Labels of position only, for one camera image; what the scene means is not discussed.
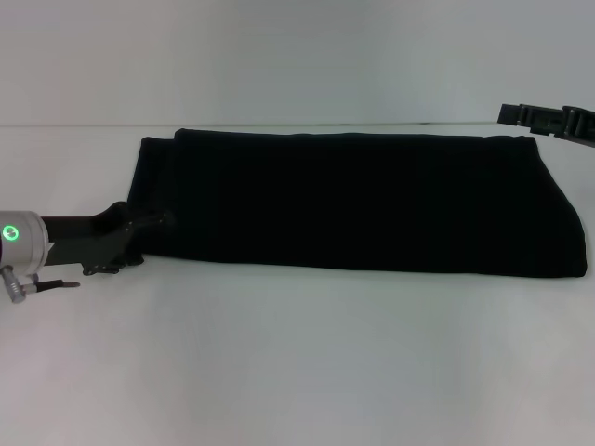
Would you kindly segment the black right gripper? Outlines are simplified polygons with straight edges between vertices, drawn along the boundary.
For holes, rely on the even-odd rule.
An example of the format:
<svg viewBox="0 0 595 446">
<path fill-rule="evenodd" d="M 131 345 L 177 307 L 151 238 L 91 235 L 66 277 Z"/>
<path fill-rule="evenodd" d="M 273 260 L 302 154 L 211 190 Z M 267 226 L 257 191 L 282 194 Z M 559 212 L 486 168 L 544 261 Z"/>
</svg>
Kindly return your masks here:
<svg viewBox="0 0 595 446">
<path fill-rule="evenodd" d="M 497 122 L 501 125 L 526 127 L 532 134 L 560 137 L 593 148 L 594 119 L 593 111 L 574 106 L 552 109 L 526 104 L 502 104 Z"/>
</svg>

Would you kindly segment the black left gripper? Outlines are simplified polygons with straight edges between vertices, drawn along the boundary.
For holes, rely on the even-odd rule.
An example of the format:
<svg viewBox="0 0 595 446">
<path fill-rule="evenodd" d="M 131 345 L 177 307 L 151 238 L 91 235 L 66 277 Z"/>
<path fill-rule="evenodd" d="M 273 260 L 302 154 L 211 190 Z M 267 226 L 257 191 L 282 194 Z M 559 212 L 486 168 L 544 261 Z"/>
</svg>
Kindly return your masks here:
<svg viewBox="0 0 595 446">
<path fill-rule="evenodd" d="M 116 274 L 144 263 L 141 254 L 129 247 L 133 230 L 163 230 L 175 225 L 166 211 L 136 210 L 124 202 L 112 204 L 94 216 L 44 216 L 51 247 L 46 264 L 79 264 L 86 276 Z"/>
</svg>

